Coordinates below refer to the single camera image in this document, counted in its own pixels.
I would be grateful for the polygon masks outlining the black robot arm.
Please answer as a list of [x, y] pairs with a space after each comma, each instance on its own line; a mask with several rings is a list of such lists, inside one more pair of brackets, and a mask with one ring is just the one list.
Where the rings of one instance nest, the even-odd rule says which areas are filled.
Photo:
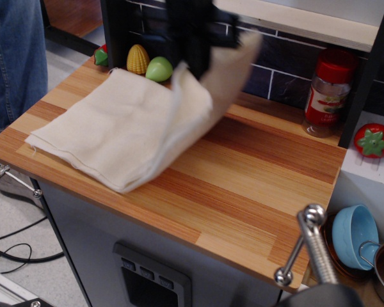
[[145, 39], [166, 42], [174, 64], [184, 61], [200, 79], [211, 64], [211, 48], [237, 48], [239, 17], [217, 8], [212, 1], [166, 1], [156, 13], [142, 13]]

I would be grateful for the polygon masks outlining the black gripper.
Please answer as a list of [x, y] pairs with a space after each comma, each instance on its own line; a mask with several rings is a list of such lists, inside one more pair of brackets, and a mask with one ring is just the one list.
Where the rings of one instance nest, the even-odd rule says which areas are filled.
[[187, 13], [173, 18], [166, 10], [143, 10], [142, 21], [143, 38], [164, 43], [163, 56], [175, 67], [185, 62], [197, 80], [210, 68], [213, 47], [236, 48], [240, 44], [239, 17], [220, 9], [214, 9], [208, 17]]

